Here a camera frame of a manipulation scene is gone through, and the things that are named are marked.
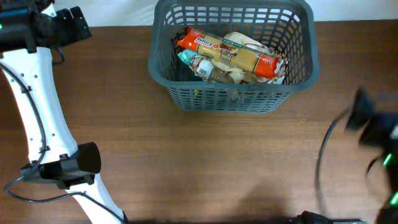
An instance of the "wooden table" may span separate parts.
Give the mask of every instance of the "wooden table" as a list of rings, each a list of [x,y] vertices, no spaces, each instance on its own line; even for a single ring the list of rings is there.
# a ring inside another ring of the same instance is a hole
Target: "wooden table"
[[[398,96],[398,21],[317,23],[321,76],[266,115],[188,113],[147,71],[150,27],[92,28],[93,38],[64,49],[54,68],[68,126],[78,143],[94,141],[102,177],[130,220],[217,222],[318,212],[315,161],[332,119],[364,86]],[[0,184],[27,162],[19,112],[0,76]],[[396,103],[383,103],[385,110]],[[364,171],[378,149],[358,146],[345,121],[329,140],[322,185],[331,217],[372,222],[381,203]],[[13,188],[33,198],[54,185]],[[72,198],[32,205],[0,194],[1,223],[89,223]]]

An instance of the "green led strip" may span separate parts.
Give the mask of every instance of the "green led strip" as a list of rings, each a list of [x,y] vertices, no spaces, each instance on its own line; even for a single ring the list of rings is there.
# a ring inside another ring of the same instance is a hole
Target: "green led strip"
[[[391,157],[392,157],[392,154],[391,153],[388,154],[388,156],[386,157],[386,159],[383,162],[383,166],[386,166],[390,162]]]
[[[392,197],[391,201],[390,201],[391,205],[398,205],[398,192],[396,192],[396,194]]]

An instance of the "white background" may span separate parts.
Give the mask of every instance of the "white background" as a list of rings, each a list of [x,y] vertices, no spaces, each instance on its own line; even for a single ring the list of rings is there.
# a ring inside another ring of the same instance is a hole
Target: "white background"
[[[306,1],[316,21],[398,19],[398,0]],[[89,26],[148,26],[153,24],[156,3],[157,0],[56,0],[55,7],[80,6]]]

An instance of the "gray plastic basket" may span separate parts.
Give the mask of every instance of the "gray plastic basket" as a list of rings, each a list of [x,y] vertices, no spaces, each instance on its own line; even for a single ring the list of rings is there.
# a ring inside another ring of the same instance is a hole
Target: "gray plastic basket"
[[[223,37],[238,31],[289,59],[283,85],[193,81],[177,57],[186,26]],[[155,8],[148,69],[185,110],[268,113],[318,80],[313,13],[304,0],[160,0]]]

